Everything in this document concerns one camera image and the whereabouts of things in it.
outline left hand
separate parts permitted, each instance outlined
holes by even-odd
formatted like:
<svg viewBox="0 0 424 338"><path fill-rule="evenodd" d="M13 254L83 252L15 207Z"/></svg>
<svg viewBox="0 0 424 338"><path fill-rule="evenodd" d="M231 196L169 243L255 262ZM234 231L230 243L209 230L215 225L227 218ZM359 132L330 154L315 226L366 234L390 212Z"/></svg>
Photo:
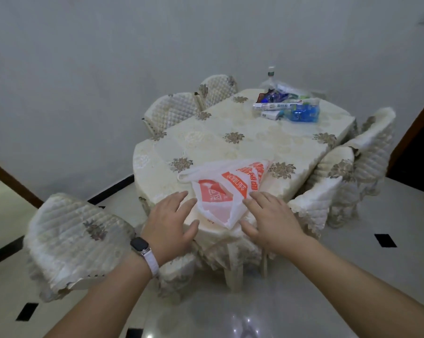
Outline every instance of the left hand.
<svg viewBox="0 0 424 338"><path fill-rule="evenodd" d="M199 220L194 220L184 233L182 226L197 199L180 204L188 191L176 192L158 202L151 210L141 237L149 243L160 267L183 255L198 233Z"/></svg>

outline floor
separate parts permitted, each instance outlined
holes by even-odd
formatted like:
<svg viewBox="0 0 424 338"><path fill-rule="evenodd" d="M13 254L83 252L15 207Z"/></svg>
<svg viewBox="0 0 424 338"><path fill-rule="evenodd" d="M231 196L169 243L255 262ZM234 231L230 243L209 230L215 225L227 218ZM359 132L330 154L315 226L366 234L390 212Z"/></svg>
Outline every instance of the floor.
<svg viewBox="0 0 424 338"><path fill-rule="evenodd" d="M144 220L134 185L101 204L132 224ZM381 194L366 197L360 218L340 229L326 228L321 242L424 304L424 193L387 179ZM384 248L374 234L388 234ZM60 301L41 303L18 252L0 263L0 337L42 337L85 295L75 291ZM320 292L288 261L270 261L269 276L245 269L243 291L232 294L223 274L198 273L175 305L143 293L128 328L157 337L356 337ZM15 321L26 303L38 303L29 321Z"/></svg>
<svg viewBox="0 0 424 338"><path fill-rule="evenodd" d="M0 248L24 235L36 208L0 181Z"/></svg>

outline table leg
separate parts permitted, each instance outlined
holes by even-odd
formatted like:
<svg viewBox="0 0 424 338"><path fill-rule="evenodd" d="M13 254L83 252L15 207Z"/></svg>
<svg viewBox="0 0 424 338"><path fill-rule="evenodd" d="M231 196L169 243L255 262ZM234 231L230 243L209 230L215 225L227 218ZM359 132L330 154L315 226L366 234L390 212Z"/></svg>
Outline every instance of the table leg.
<svg viewBox="0 0 424 338"><path fill-rule="evenodd" d="M236 270L225 269L226 284L233 292L239 292L243 286L243 266L241 265Z"/></svg>
<svg viewBox="0 0 424 338"><path fill-rule="evenodd" d="M268 276L268 267L267 267L268 253L265 249L262 249L262 259L261 259L261 275L263 278Z"/></svg>

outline table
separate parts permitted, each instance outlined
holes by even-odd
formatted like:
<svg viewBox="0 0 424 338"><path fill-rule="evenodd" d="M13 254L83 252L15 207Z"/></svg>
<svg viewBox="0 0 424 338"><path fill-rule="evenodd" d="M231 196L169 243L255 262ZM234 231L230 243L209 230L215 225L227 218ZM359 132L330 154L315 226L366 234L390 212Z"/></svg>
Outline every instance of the table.
<svg viewBox="0 0 424 338"><path fill-rule="evenodd" d="M338 106L320 101L317 123L263 119L251 109L261 89L246 89L197 116L168 128L155 140L136 145L133 170L138 195L149 207L171 193L188 190L190 184L177 181L179 171L206 162L224 159L258 158L273 164L261 191L292 199L322 157L339 144L355 118ZM189 225L200 220L195 245L213 269L224 268L227 284L241 285L243 264L259 264L261 250L243 234L237 224L232 230L210 222L196 207L186 219ZM247 213L246 219L255 224Z"/></svg>

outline right hand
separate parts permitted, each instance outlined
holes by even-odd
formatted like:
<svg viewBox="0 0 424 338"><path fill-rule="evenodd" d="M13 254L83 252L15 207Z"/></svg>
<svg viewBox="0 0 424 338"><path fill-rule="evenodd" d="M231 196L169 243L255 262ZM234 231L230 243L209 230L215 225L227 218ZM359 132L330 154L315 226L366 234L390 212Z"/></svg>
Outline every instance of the right hand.
<svg viewBox="0 0 424 338"><path fill-rule="evenodd" d="M243 204L254 215L257 228L240 220L244 233L258 246L279 255L288 251L308 236L301 229L294 213L283 200L267 192L251 192L252 199Z"/></svg>

